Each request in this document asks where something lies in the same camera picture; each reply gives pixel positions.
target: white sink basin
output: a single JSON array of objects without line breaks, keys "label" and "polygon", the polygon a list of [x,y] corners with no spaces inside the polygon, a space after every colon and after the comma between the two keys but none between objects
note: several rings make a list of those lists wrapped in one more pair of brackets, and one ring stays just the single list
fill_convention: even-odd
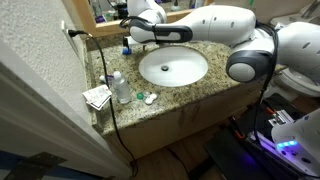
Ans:
[{"label": "white sink basin", "polygon": [[208,71],[202,54],[187,47],[164,47],[147,54],[139,65],[141,75],[153,84],[179,87],[200,80]]}]

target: mirror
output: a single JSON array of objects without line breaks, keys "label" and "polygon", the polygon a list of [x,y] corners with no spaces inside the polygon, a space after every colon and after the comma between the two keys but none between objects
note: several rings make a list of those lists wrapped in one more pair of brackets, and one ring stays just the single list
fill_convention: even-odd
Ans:
[{"label": "mirror", "polygon": [[[175,1],[178,3],[178,8],[174,6]],[[123,19],[128,14],[125,0],[88,0],[88,2],[92,7],[90,8],[92,15],[95,17],[96,23],[99,24]],[[196,0],[155,0],[155,2],[159,4],[166,13],[169,13],[194,8]]]}]

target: drain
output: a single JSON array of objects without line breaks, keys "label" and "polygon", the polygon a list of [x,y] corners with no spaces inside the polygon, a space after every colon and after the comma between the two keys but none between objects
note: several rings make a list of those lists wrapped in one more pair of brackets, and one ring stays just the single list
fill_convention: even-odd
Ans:
[{"label": "drain", "polygon": [[169,67],[168,67],[168,66],[162,66],[162,67],[161,67],[161,70],[162,70],[162,71],[168,71],[168,70],[169,70]]}]

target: electrical outlet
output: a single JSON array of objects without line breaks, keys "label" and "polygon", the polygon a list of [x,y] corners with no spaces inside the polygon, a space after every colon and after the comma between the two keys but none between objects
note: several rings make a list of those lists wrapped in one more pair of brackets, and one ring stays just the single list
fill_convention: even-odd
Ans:
[{"label": "electrical outlet", "polygon": [[69,36],[67,24],[66,24],[66,22],[64,22],[63,20],[61,21],[61,30],[62,30],[63,34],[66,36],[66,38],[67,38],[67,40],[69,41],[70,45],[72,46],[74,52],[77,54],[77,56],[79,56],[78,48],[77,48],[77,46],[76,46],[76,43],[75,43],[74,40]]}]

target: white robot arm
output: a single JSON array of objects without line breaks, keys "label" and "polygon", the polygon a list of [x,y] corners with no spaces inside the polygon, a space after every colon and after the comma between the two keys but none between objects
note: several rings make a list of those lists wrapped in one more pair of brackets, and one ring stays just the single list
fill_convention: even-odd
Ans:
[{"label": "white robot arm", "polygon": [[[272,37],[256,25],[255,15],[231,6],[206,6],[185,18],[166,23],[166,14],[154,0],[128,0],[129,31],[125,46],[135,44],[213,41],[233,49],[226,71],[234,80],[249,82],[272,68]],[[320,26],[292,23],[278,31],[278,63],[320,81]],[[306,174],[320,175],[320,109],[304,119],[272,129],[275,149],[292,166]]]}]

